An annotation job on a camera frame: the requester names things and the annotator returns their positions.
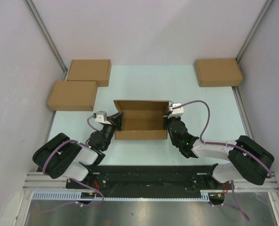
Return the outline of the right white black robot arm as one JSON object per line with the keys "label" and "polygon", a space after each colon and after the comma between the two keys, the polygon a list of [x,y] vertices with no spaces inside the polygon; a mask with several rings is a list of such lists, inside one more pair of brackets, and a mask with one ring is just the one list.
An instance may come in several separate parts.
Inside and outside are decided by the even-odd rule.
{"label": "right white black robot arm", "polygon": [[206,177],[206,184],[217,189],[223,183],[235,179],[261,186],[267,177],[272,177],[270,170],[274,156],[248,136],[227,142],[202,141],[200,137],[189,134],[181,117],[164,116],[164,128],[171,143],[186,158],[210,157],[228,161],[227,164],[214,164]]}

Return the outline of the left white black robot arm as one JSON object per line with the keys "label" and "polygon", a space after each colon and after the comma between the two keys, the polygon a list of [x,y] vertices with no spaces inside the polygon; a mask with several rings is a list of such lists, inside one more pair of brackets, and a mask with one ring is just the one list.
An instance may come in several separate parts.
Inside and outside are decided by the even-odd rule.
{"label": "left white black robot arm", "polygon": [[33,162],[43,174],[52,179],[74,179],[82,188],[92,185],[88,166],[97,166],[104,159],[114,133],[122,130],[123,113],[108,116],[105,111],[98,111],[87,119],[87,123],[94,132],[85,143],[59,133],[34,153]]}

